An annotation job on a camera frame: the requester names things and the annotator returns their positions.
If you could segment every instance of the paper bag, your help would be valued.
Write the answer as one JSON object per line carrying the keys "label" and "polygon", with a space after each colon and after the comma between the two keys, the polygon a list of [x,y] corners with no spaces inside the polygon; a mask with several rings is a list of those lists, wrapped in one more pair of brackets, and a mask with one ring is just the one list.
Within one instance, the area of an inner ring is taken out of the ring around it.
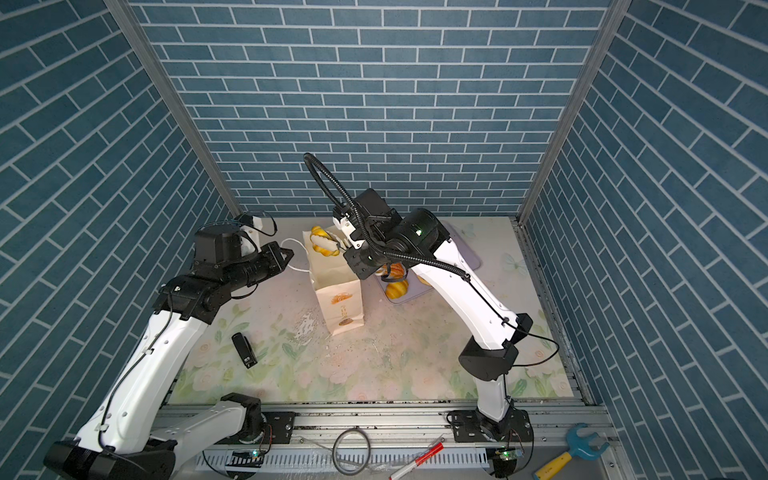
{"label": "paper bag", "polygon": [[[344,238],[344,234],[335,227],[325,230]],[[360,279],[346,264],[343,252],[337,256],[325,257],[313,250],[310,234],[303,232],[306,255],[310,260],[310,280],[328,330],[331,335],[336,335],[362,326],[364,322]]]}

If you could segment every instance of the black cable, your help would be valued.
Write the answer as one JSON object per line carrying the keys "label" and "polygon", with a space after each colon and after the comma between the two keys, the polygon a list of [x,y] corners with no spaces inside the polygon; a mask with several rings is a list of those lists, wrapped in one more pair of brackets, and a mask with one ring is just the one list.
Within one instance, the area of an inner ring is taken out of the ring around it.
{"label": "black cable", "polygon": [[528,454],[528,460],[526,460],[526,461],[525,461],[525,465],[523,465],[523,467],[522,467],[522,468],[520,468],[520,470],[518,470],[518,472],[520,472],[520,471],[522,471],[522,470],[525,470],[525,467],[527,467],[527,466],[528,466],[528,464],[529,464],[529,463],[531,463],[531,458],[533,458],[533,445],[534,445],[535,441],[536,441],[536,437],[534,437],[533,435],[531,435],[531,453],[529,453],[529,454]]}
{"label": "black cable", "polygon": [[[341,193],[342,197],[344,197],[344,200],[347,202],[347,205],[355,214],[355,220],[357,221],[358,225],[360,226],[365,225],[365,219],[363,218],[362,212],[360,212],[360,209],[358,208],[357,203],[349,194],[349,192],[346,191],[346,188],[344,188],[344,186],[336,179],[336,177],[333,176],[330,170],[328,170],[328,168],[325,165],[323,165],[319,160],[317,160],[317,157],[315,157],[309,152],[304,154],[304,163],[306,164],[307,168],[310,169],[310,174],[312,175],[312,178],[315,180],[315,182],[317,182],[317,184],[320,186],[323,192],[325,192],[326,196],[333,202],[333,204],[336,205],[339,208],[339,210],[343,209],[343,205],[336,198],[336,195],[331,193],[329,188],[326,186],[325,182],[323,182],[323,179],[320,178],[320,175],[318,175],[317,173],[318,170],[320,170],[320,172],[326,178],[328,178],[328,180],[331,182],[331,184],[333,184],[336,190],[339,191],[339,193]],[[381,247],[376,243],[376,241],[374,241],[370,232],[366,228],[360,228],[360,231],[362,233],[363,238],[368,243],[369,248],[373,250],[374,253],[377,253],[382,257],[394,258],[394,259],[406,261],[406,262],[424,263],[425,265],[443,269],[455,275],[458,275],[464,281],[468,282],[470,279],[469,273],[466,273],[464,270],[458,268],[455,265],[441,262],[439,260],[432,260],[426,257],[422,257],[420,255],[419,256],[408,255],[406,253],[399,252],[397,250]]]}
{"label": "black cable", "polygon": [[253,295],[253,292],[255,292],[257,288],[259,288],[259,284],[258,284],[258,283],[257,283],[257,284],[256,284],[256,286],[253,288],[253,290],[251,290],[250,292],[246,293],[245,295],[231,296],[230,298],[231,298],[232,300],[242,300],[242,299],[244,299],[244,298],[247,298],[247,297],[249,297],[249,296]]}
{"label": "black cable", "polygon": [[168,314],[168,321],[165,323],[165,326],[163,326],[163,329],[160,331],[160,333],[158,333],[154,337],[154,339],[152,339],[152,343],[150,343],[149,347],[147,347],[144,350],[144,352],[141,354],[139,359],[136,360],[136,362],[133,365],[131,365],[130,369],[128,369],[128,371],[125,373],[125,375],[123,375],[118,380],[118,382],[114,386],[114,389],[112,389],[112,393],[109,395],[109,398],[107,399],[107,405],[104,407],[104,414],[101,415],[101,422],[100,422],[100,425],[99,425],[99,431],[98,431],[98,435],[97,435],[98,445],[101,447],[101,450],[103,452],[107,453],[107,455],[112,455],[112,456],[114,456],[116,458],[119,458],[121,460],[125,460],[128,463],[131,463],[133,466],[135,466],[136,468],[139,468],[142,472],[144,472],[147,475],[149,475],[149,472],[147,471],[147,469],[145,469],[141,465],[137,464],[136,462],[130,460],[129,458],[125,458],[123,455],[120,455],[120,454],[116,453],[114,450],[110,450],[111,447],[109,447],[108,445],[104,444],[104,441],[101,439],[101,435],[104,433],[101,430],[101,427],[104,425],[104,422],[107,421],[107,415],[109,414],[109,407],[112,405],[112,400],[114,399],[114,394],[118,392],[118,389],[120,388],[120,385],[122,385],[123,381],[131,374],[131,372],[134,371],[136,366],[139,363],[141,363],[141,360],[143,360],[144,357],[147,356],[146,352],[149,351],[149,350],[152,350],[152,347],[154,347],[154,343],[157,342],[157,339],[159,339],[160,336],[163,335],[163,333],[165,332],[165,329],[168,328],[168,326],[170,325],[170,321],[172,320],[173,315],[174,315],[174,301],[173,301],[173,298],[171,297],[170,294],[168,295],[168,308],[170,310],[170,312]]}
{"label": "black cable", "polygon": [[547,338],[547,337],[545,337],[545,336],[536,335],[535,333],[526,333],[526,335],[530,335],[530,336],[533,336],[533,337],[535,337],[535,338],[537,338],[537,339],[547,340],[548,342],[552,342],[552,343],[554,343],[554,345],[555,345],[555,349],[554,349],[554,352],[553,352],[553,353],[552,353],[550,356],[548,356],[547,358],[543,359],[543,360],[542,360],[542,361],[540,361],[540,362],[536,362],[536,363],[524,363],[524,364],[520,364],[520,365],[518,365],[518,364],[514,364],[513,366],[511,366],[511,367],[509,367],[509,368],[514,368],[514,367],[516,367],[516,366],[536,366],[536,365],[541,365],[542,363],[544,363],[544,362],[548,362],[549,360],[553,359],[553,358],[554,358],[554,356],[555,356],[555,355],[557,355],[557,354],[558,354],[558,352],[560,351],[560,344],[559,344],[559,343],[557,343],[557,342],[555,342],[553,339],[548,339],[548,338]]}
{"label": "black cable", "polygon": [[265,210],[248,210],[247,212],[244,212],[244,213],[245,214],[251,214],[251,213],[256,213],[256,212],[260,212],[262,214],[265,214],[265,215],[267,215],[270,218],[270,220],[272,220],[272,228],[274,230],[272,233],[267,233],[264,230],[260,230],[260,229],[258,229],[256,227],[254,227],[253,225],[249,225],[247,223],[243,223],[243,222],[241,222],[239,220],[215,220],[213,222],[208,222],[208,223],[204,223],[203,225],[200,225],[200,227],[197,228],[197,231],[200,231],[200,230],[202,230],[205,227],[210,227],[211,225],[234,224],[234,225],[240,225],[241,227],[253,228],[255,231],[261,233],[262,235],[266,235],[268,237],[274,237],[275,235],[277,235],[277,222],[275,221],[275,217],[273,217],[269,212],[267,212]]}
{"label": "black cable", "polygon": [[483,302],[485,302],[485,305],[488,305],[488,308],[490,308],[491,310],[493,310],[493,313],[495,313],[495,314],[496,314],[496,316],[502,320],[502,323],[504,323],[504,324],[506,324],[506,325],[509,325],[510,327],[512,327],[512,328],[513,328],[513,329],[515,329],[515,330],[518,330],[518,331],[520,331],[520,332],[523,332],[525,335],[530,335],[530,336],[533,336],[533,337],[535,337],[535,338],[538,338],[538,339],[547,340],[548,342],[552,342],[552,343],[554,343],[554,345],[555,345],[555,348],[554,348],[554,352],[553,352],[553,353],[552,353],[550,356],[548,356],[547,358],[543,359],[542,361],[540,361],[540,362],[536,362],[536,363],[525,363],[525,364],[521,364],[521,365],[513,365],[513,366],[509,367],[510,369],[512,369],[512,368],[515,368],[516,366],[536,366],[536,365],[541,365],[542,363],[544,363],[544,362],[548,362],[549,360],[553,359],[553,358],[554,358],[554,356],[558,354],[558,352],[560,351],[560,344],[559,344],[559,343],[557,343],[557,342],[555,342],[555,340],[554,340],[554,339],[549,339],[549,338],[547,338],[547,337],[545,337],[545,336],[536,335],[535,333],[526,332],[526,331],[525,331],[525,330],[523,330],[522,328],[519,328],[519,327],[517,327],[517,326],[515,326],[515,325],[512,325],[512,324],[509,322],[509,319],[508,319],[507,317],[505,317],[505,316],[501,316],[501,314],[500,314],[499,312],[497,312],[495,308],[493,308],[493,305],[491,305],[491,304],[490,304],[490,303],[489,303],[489,302],[488,302],[488,301],[485,299],[485,297],[484,297],[483,295],[481,295],[481,294],[480,294],[480,292],[479,292],[479,291],[478,291],[478,290],[475,288],[475,286],[474,286],[474,285],[472,285],[472,282],[468,282],[468,283],[469,283],[469,286],[470,286],[470,287],[472,287],[472,289],[475,291],[475,293],[477,293],[477,294],[478,294],[478,296],[479,296],[479,297],[482,299],[482,301],[483,301]]}
{"label": "black cable", "polygon": [[267,232],[263,232],[262,230],[259,230],[258,228],[254,227],[253,225],[246,225],[246,227],[253,228],[255,231],[261,233],[262,235],[267,235],[268,237],[274,237],[275,235],[277,235],[277,222],[275,221],[275,217],[273,217],[272,214],[270,214],[270,212],[268,212],[266,210],[246,210],[244,213],[245,214],[252,214],[252,213],[256,213],[256,212],[261,213],[261,214],[265,214],[265,215],[267,215],[270,218],[270,220],[272,220],[272,230],[274,230],[274,231],[272,233],[267,233]]}
{"label": "black cable", "polygon": [[208,468],[210,468],[211,470],[213,470],[213,471],[214,471],[214,472],[216,472],[217,474],[219,474],[219,475],[221,475],[221,476],[223,476],[223,477],[227,477],[227,478],[229,478],[230,480],[232,480],[232,477],[230,477],[230,476],[229,476],[229,474],[227,474],[227,473],[222,473],[222,472],[219,472],[218,470],[216,470],[216,469],[214,468],[214,466],[213,466],[213,465],[211,465],[211,464],[208,462],[208,458],[206,458],[206,456],[205,456],[205,450],[202,450],[200,453],[201,453],[201,454],[203,454],[203,462],[205,462],[205,465],[208,465]]}

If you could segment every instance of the floral table surface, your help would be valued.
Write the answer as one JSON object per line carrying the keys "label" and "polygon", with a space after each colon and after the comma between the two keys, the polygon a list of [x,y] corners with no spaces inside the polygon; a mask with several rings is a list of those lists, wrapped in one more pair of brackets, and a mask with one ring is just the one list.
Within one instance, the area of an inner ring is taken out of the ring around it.
{"label": "floral table surface", "polygon": [[[505,217],[443,219],[480,256],[476,273],[512,311],[528,313],[533,333],[550,336],[515,232]],[[278,219],[274,239],[301,238],[302,230],[331,224],[317,218]],[[296,247],[294,266],[306,267]],[[470,332],[461,318],[430,291],[402,305],[385,297],[376,279],[362,281],[365,326],[331,336],[307,273],[287,270],[259,285],[243,300],[220,310],[193,348],[171,395],[171,403],[215,403],[229,392],[264,402],[470,399],[477,391],[458,364]],[[246,369],[230,337],[242,332],[259,363]],[[546,358],[554,345],[527,337],[517,362]],[[515,398],[572,396],[559,356],[507,375]]]}

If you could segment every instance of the orange pastry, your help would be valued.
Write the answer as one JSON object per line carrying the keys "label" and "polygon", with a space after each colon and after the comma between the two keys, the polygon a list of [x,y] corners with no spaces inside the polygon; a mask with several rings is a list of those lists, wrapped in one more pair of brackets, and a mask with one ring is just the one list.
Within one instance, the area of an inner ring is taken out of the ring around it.
{"label": "orange pastry", "polygon": [[400,298],[406,293],[408,293],[408,280],[403,280],[397,283],[390,283],[386,286],[386,290],[384,290],[384,294],[390,300]]}
{"label": "orange pastry", "polygon": [[322,227],[312,227],[312,230],[310,230],[310,242],[312,242],[312,250],[315,250],[324,257],[336,257],[339,255],[339,246],[336,244],[336,241]]}
{"label": "orange pastry", "polygon": [[[376,275],[382,276],[386,275],[387,266],[381,266],[377,271]],[[392,263],[389,265],[389,278],[393,280],[397,280],[398,278],[403,278],[406,275],[406,269],[402,265],[402,263]]]}

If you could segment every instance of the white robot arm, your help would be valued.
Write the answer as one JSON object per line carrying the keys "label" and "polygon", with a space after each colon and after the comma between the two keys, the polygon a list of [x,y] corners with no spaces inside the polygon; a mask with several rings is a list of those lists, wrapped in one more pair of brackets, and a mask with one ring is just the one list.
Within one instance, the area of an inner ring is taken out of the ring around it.
{"label": "white robot arm", "polygon": [[165,480],[226,437],[263,434],[260,400],[224,396],[212,409],[151,432],[179,368],[232,292],[283,272],[293,251],[259,245],[260,219],[209,223],[195,234],[192,270],[161,287],[154,314],[115,384],[72,442],[56,442],[44,464],[65,478]]}
{"label": "white robot arm", "polygon": [[[505,374],[517,358],[515,344],[528,335],[531,317],[513,313],[491,293],[431,212],[417,208],[400,217],[372,189],[352,198],[314,155],[304,154],[304,163],[334,203],[334,223],[352,246],[344,257],[359,278],[383,265],[402,263],[427,280],[464,320],[472,338],[458,360],[475,377],[480,426],[489,437],[507,439],[514,413]],[[344,204],[318,170],[342,194]]]}

